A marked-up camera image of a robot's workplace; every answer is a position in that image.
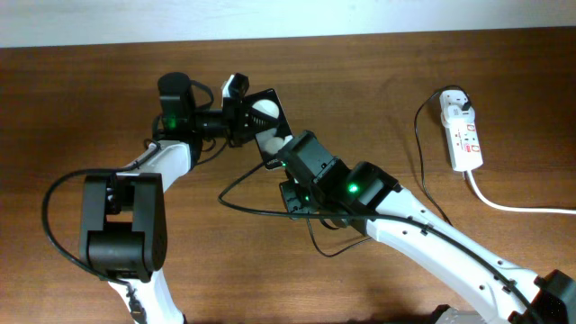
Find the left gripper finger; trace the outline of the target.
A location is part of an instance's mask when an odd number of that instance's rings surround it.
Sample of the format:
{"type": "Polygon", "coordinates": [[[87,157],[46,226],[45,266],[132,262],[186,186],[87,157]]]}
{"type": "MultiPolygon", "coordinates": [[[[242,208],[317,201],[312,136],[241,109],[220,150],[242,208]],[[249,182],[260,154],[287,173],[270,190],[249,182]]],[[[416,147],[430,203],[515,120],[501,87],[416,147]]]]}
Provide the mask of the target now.
{"type": "Polygon", "coordinates": [[[243,103],[266,116],[279,117],[279,103],[275,94],[252,94],[245,97],[243,103]]]}
{"type": "Polygon", "coordinates": [[[243,127],[240,130],[240,143],[246,144],[250,142],[258,133],[269,131],[277,127],[276,122],[268,122],[264,124],[254,124],[243,127]]]}

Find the black smartphone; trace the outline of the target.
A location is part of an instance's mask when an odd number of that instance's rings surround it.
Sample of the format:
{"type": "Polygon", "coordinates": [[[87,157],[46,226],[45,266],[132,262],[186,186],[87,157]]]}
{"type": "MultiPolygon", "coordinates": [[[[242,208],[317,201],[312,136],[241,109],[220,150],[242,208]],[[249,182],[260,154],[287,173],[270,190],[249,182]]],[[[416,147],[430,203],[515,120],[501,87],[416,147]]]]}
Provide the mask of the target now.
{"type": "Polygon", "coordinates": [[[244,103],[254,115],[251,121],[256,124],[254,139],[268,171],[283,167],[284,163],[276,156],[279,150],[293,139],[293,132],[286,119],[280,98],[273,88],[250,94],[244,103]]]}

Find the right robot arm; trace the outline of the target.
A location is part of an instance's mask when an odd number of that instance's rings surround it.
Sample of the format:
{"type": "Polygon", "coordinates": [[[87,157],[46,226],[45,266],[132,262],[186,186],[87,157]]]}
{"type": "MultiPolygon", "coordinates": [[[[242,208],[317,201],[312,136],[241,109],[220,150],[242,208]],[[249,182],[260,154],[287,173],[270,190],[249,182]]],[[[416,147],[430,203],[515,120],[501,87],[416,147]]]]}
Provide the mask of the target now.
{"type": "Polygon", "coordinates": [[[275,156],[299,202],[289,212],[352,227],[396,249],[472,306],[470,312],[450,310],[439,322],[575,321],[575,282],[567,274],[541,276],[497,256],[437,217],[378,166],[347,167],[308,130],[288,139],[275,156]]]}

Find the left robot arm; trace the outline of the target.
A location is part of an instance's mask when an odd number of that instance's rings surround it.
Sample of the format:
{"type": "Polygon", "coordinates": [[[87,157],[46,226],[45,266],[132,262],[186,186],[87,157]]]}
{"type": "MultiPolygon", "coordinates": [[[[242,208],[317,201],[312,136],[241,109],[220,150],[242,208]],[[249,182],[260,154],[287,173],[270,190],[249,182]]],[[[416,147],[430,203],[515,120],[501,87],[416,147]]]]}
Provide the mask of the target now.
{"type": "Polygon", "coordinates": [[[240,147],[280,124],[273,89],[248,93],[248,78],[233,74],[222,88],[222,107],[199,105],[204,85],[172,72],[157,81],[162,113],[152,141],[129,165],[85,178],[79,255],[122,297],[136,323],[184,323],[162,267],[167,255],[164,193],[200,163],[203,143],[223,138],[240,147]]]}

